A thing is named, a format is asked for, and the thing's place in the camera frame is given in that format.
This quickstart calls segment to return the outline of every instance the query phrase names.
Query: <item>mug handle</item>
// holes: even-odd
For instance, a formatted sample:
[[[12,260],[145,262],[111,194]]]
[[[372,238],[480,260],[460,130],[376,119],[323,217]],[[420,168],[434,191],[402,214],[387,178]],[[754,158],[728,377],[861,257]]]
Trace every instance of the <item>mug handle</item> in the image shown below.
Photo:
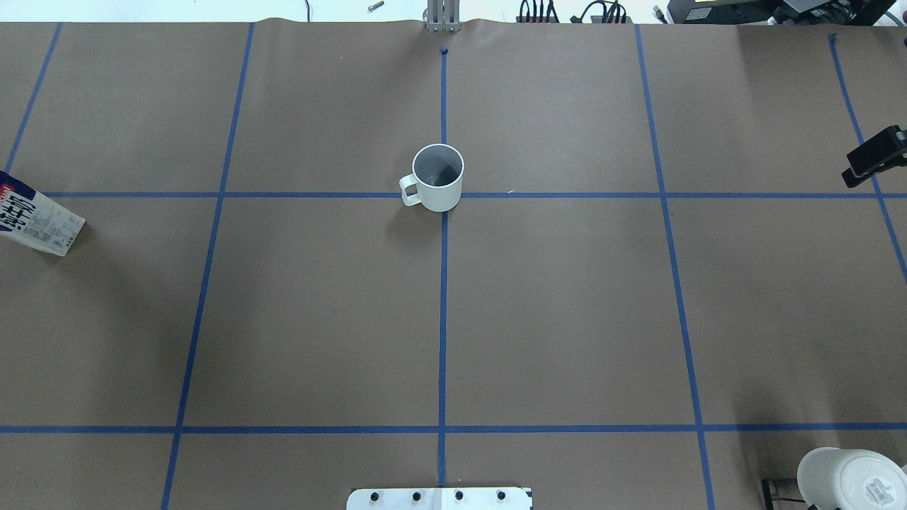
[[[405,175],[400,179],[400,195],[403,198],[403,203],[406,204],[406,207],[422,203],[422,199],[419,198],[418,193],[412,196],[406,194],[406,188],[409,188],[410,186],[415,186],[415,175],[412,173]]]

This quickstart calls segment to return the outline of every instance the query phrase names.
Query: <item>blue grid line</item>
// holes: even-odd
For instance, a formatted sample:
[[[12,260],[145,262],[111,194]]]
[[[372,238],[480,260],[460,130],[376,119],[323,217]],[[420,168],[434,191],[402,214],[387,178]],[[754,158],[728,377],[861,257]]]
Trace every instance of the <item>blue grid line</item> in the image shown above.
[[[447,143],[447,46],[441,47],[441,143]],[[447,481],[447,212],[441,213],[441,297],[438,307],[438,485]]]
[[[4,172],[6,173],[13,172],[15,154],[19,151],[19,143],[22,141],[22,136],[25,134],[25,127],[28,125],[28,119],[32,116],[34,100],[38,98],[38,92],[41,90],[41,83],[44,82],[44,75],[47,74],[47,66],[51,63],[51,56],[54,55],[54,49],[56,48],[57,41],[60,39],[61,30],[63,30],[63,24],[58,23],[56,29],[54,29],[54,37],[51,39],[51,45],[47,48],[47,54],[44,56],[44,62],[41,64],[41,72],[38,73],[38,79],[34,82],[32,95],[28,98],[25,113],[22,115],[22,121],[19,123],[19,131],[15,134],[13,148],[10,149],[9,157],[6,158],[6,166],[4,167]]]
[[[174,434],[177,427],[132,426],[0,426],[0,434]],[[434,425],[378,426],[184,426],[182,435],[361,435],[437,434]],[[794,432],[822,430],[900,430],[907,422],[852,423],[725,423],[705,425],[448,425],[446,434],[658,434],[693,432]]]
[[[239,108],[242,105],[242,92],[246,83],[246,71],[249,68],[249,53],[252,48],[252,35],[255,33],[255,24],[249,24],[249,31],[246,35],[246,51],[242,57],[242,68],[239,71],[239,84],[236,91],[236,102],[233,104],[233,117],[230,121],[229,137],[227,139],[227,150],[224,153],[223,172],[220,175],[220,196],[217,205],[214,208],[214,220],[211,223],[211,234],[208,242],[208,255],[205,258],[205,269],[201,277],[201,289],[199,291],[199,304],[195,313],[195,322],[192,325],[192,339],[189,345],[189,355],[186,359],[186,372],[182,380],[182,390],[180,392],[180,407],[177,410],[176,430],[173,433],[173,444],[171,446],[170,462],[167,466],[167,477],[164,480],[163,496],[161,498],[161,510],[167,510],[170,505],[171,489],[173,488],[173,477],[176,473],[177,457],[180,453],[180,438],[183,421],[186,417],[186,403],[189,399],[189,388],[192,381],[192,369],[195,365],[195,353],[199,345],[199,333],[201,330],[201,319],[205,311],[205,299],[208,296],[208,283],[211,276],[211,263],[214,260],[214,248],[217,244],[218,229],[220,227],[220,214],[223,210],[224,191],[227,189],[227,179],[229,177],[229,164],[233,152],[233,141],[236,138],[236,126],[239,122]]]
[[[877,200],[878,193],[778,193],[736,191],[667,191],[669,199]],[[79,199],[399,199],[393,191],[49,191],[51,198]],[[907,199],[907,193],[882,193],[885,199]],[[465,199],[658,199],[657,191],[467,191]]]
[[[841,86],[841,95],[844,97],[844,104],[847,106],[847,113],[850,115],[851,124],[853,124],[853,132],[856,133],[857,142],[862,145],[863,131],[860,129],[860,123],[856,120],[856,112],[853,110],[850,94],[847,92],[847,83],[844,81],[844,71],[841,68],[841,60],[838,58],[838,49],[836,46],[837,35],[838,34],[831,34],[828,36],[828,46],[832,50],[834,72],[838,75],[838,84]],[[885,219],[885,228],[888,229],[888,237],[892,240],[894,255],[897,257],[898,265],[901,266],[901,276],[904,278],[904,282],[907,283],[907,262],[904,261],[901,243],[898,242],[898,234],[894,231],[894,225],[892,225],[892,217],[888,214],[888,206],[885,205],[882,187],[879,185],[879,180],[876,179],[875,176],[873,176],[871,180],[873,181],[873,188],[875,189],[875,197],[879,201],[879,209],[882,210],[882,217]]]
[[[636,29],[636,47],[639,54],[639,73],[642,77],[642,92],[646,99],[646,115],[649,118],[649,138],[652,143],[652,156],[655,160],[655,173],[658,177],[658,192],[661,195],[661,214],[665,222],[665,234],[668,239],[668,255],[671,260],[671,273],[674,278],[674,294],[678,303],[678,318],[680,320],[680,333],[683,338],[684,354],[687,358],[687,375],[689,379],[689,392],[693,401],[693,416],[696,420],[697,440],[699,443],[699,460],[702,464],[702,478],[706,489],[706,502],[709,510],[715,510],[715,497],[712,490],[712,476],[708,466],[708,451],[706,434],[702,430],[702,408],[699,403],[699,390],[696,381],[696,369],[693,364],[693,349],[689,343],[689,328],[687,326],[687,312],[684,308],[683,289],[680,286],[680,271],[678,269],[677,251],[674,247],[674,232],[671,228],[670,210],[668,209],[668,195],[665,190],[665,178],[661,170],[661,154],[658,149],[658,134],[655,130],[655,114],[652,111],[652,96],[649,92],[649,76],[646,73],[646,55],[642,47],[642,33],[639,25]]]

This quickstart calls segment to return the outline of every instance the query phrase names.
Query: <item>white carton with blue top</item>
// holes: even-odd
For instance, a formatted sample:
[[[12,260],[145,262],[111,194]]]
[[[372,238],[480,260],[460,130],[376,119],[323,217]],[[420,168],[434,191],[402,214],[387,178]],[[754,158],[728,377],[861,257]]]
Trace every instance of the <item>white carton with blue top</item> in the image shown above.
[[[84,224],[85,219],[0,172],[0,236],[62,257]]]

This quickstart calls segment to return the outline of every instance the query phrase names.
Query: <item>black box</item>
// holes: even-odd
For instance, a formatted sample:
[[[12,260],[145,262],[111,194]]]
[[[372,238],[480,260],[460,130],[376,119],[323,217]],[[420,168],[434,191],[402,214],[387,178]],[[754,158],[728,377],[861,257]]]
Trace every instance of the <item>black box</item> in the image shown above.
[[[670,0],[668,12],[676,24],[743,25],[771,17],[774,0]]]

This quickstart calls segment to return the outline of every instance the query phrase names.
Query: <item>white mounting plate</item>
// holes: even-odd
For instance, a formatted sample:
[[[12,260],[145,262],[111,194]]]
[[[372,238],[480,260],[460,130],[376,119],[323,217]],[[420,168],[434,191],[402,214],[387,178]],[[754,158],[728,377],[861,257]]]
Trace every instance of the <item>white mounting plate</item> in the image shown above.
[[[413,495],[418,493],[418,501]],[[346,510],[532,510],[532,489],[520,487],[435,487],[358,489]]]

